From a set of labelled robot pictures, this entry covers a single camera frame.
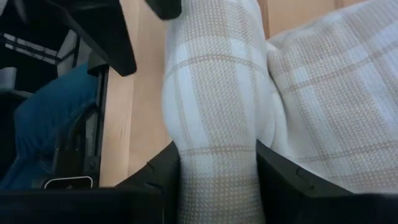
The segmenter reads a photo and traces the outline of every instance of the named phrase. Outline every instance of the white plaid fabric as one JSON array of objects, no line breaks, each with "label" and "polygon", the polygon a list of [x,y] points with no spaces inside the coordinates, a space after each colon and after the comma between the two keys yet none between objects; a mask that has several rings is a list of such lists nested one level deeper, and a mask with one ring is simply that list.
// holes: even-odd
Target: white plaid fabric
[{"label": "white plaid fabric", "polygon": [[267,42],[256,0],[183,0],[163,93],[179,222],[264,223],[256,139],[353,192],[398,192],[396,12],[371,1]]}]

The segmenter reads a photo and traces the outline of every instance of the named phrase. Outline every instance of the wooden floor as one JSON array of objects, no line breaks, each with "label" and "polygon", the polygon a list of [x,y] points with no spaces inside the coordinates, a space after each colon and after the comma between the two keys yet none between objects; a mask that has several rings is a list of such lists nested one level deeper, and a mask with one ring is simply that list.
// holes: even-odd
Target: wooden floor
[{"label": "wooden floor", "polygon": [[[266,37],[363,0],[258,0]],[[169,142],[162,119],[164,35],[144,0],[120,0],[138,71],[109,71],[100,186],[114,186],[143,167]]]}]

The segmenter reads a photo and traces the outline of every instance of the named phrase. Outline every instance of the leg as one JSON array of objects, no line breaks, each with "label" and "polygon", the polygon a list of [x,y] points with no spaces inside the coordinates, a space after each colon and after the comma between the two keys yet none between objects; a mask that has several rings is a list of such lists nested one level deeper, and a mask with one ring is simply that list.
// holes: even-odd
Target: leg
[{"label": "leg", "polygon": [[[51,156],[60,131],[66,130],[88,105],[95,102],[97,78],[87,74],[86,70],[85,64],[74,68],[18,107],[14,114],[17,159],[1,182],[0,189],[14,189],[11,187],[14,186],[13,180],[19,180],[18,176],[23,175],[20,171],[26,170],[23,167],[35,163],[39,154]],[[26,185],[30,183],[26,179],[18,182],[17,188],[30,187]]]}]

